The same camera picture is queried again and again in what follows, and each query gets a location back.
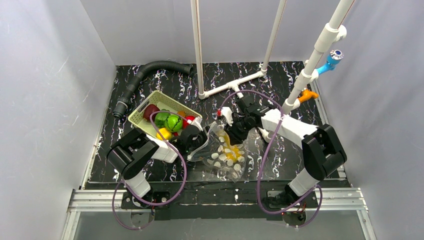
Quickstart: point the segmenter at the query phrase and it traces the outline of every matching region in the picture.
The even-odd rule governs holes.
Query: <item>white panel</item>
[[[344,25],[344,59],[317,82],[347,177],[378,239],[423,239],[424,2],[356,1]]]
[[[189,0],[81,0],[116,65],[194,63]],[[279,0],[201,0],[202,58],[262,62]],[[338,1],[288,1],[271,61],[304,61]]]
[[[116,68],[79,1],[0,1],[2,239],[60,238]]]

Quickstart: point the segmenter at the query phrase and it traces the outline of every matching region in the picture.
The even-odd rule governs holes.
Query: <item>black flexible pipe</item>
[[[134,96],[134,92],[139,88],[145,76],[149,72],[159,69],[173,70],[189,76],[193,74],[193,67],[173,61],[152,61],[143,65],[131,81],[128,82],[128,86],[126,86],[122,96],[118,98],[116,107],[113,110],[115,118],[121,119],[125,115],[127,108],[131,105],[131,98]]]

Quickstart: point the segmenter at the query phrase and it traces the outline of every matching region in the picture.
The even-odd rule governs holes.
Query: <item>blue faucet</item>
[[[336,65],[340,63],[343,58],[343,53],[340,50],[331,50],[327,57],[327,63],[322,67],[317,68],[318,74],[321,75],[327,71],[332,71],[336,68]]]

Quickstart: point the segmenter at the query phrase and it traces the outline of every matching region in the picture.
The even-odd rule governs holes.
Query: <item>green plastic basket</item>
[[[156,105],[159,109],[167,109],[170,112],[176,113],[183,111],[186,116],[202,117],[199,113],[191,110],[183,104],[175,101],[169,96],[160,91],[153,91],[130,115],[129,122],[135,127],[140,128],[146,134],[156,138],[156,130],[152,124],[143,118],[143,113],[149,104]]]

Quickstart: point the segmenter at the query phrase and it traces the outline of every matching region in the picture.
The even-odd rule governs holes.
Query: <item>clear bag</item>
[[[207,144],[192,152],[191,160],[202,161],[206,166],[215,169],[220,176],[237,182],[246,168],[248,151],[245,144],[229,145],[230,139],[224,126],[216,121],[209,125]]]

